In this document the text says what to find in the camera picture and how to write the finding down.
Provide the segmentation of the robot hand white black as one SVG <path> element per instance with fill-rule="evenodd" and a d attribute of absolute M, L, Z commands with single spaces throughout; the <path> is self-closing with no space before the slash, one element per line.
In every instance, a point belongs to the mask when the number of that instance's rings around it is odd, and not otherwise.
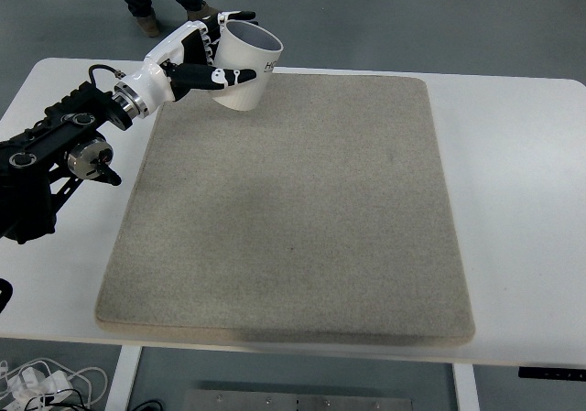
<path fill-rule="evenodd" d="M 123 77 L 116 89 L 126 92 L 141 114 L 149 114 L 191 90 L 219 91 L 255 79 L 254 70 L 214 65 L 222 29 L 236 20 L 253 25 L 255 13 L 227 11 L 186 22 L 149 51 L 140 70 Z"/>

